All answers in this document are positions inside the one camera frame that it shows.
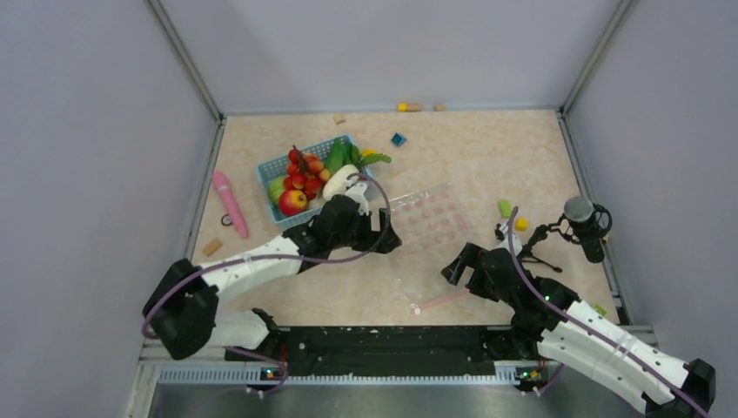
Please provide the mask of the clear pink-dotted zip bag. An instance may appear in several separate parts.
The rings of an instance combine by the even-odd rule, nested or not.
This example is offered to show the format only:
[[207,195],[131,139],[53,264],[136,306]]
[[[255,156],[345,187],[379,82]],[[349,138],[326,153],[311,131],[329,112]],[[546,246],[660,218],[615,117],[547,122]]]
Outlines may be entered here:
[[390,254],[390,266],[409,312],[420,316],[466,293],[441,273],[467,242],[470,226],[449,184],[391,201],[392,227],[402,245]]

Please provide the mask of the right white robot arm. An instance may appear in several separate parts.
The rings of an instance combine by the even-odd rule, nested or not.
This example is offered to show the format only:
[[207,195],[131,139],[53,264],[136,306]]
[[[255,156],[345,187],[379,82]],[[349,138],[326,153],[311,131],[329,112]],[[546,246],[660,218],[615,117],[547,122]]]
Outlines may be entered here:
[[597,313],[559,281],[534,276],[508,246],[467,243],[441,274],[452,285],[466,268],[475,296],[513,309],[510,346],[537,354],[609,389],[646,417],[706,417],[716,397],[716,371],[702,359],[683,361],[649,346]]

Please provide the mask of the red cherry bunch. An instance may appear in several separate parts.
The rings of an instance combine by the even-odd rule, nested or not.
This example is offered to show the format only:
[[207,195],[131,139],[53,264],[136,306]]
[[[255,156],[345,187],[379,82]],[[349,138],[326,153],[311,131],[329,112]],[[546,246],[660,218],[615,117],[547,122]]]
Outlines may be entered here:
[[332,174],[317,155],[303,152],[293,146],[287,154],[286,177],[282,186],[286,191],[298,190],[314,200],[331,179]]

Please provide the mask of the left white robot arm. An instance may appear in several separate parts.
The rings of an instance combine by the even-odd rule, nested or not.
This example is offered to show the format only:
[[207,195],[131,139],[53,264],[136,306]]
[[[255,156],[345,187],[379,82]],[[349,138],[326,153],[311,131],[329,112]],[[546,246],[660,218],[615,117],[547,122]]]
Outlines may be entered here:
[[402,241],[393,230],[391,212],[379,209],[379,230],[372,215],[347,196],[328,201],[320,212],[251,251],[195,266],[188,259],[170,265],[143,309],[142,333],[158,340],[174,360],[186,359],[208,346],[247,349],[259,360],[278,352],[277,327],[257,308],[225,311],[225,304],[265,283],[331,264],[341,248],[388,254]]

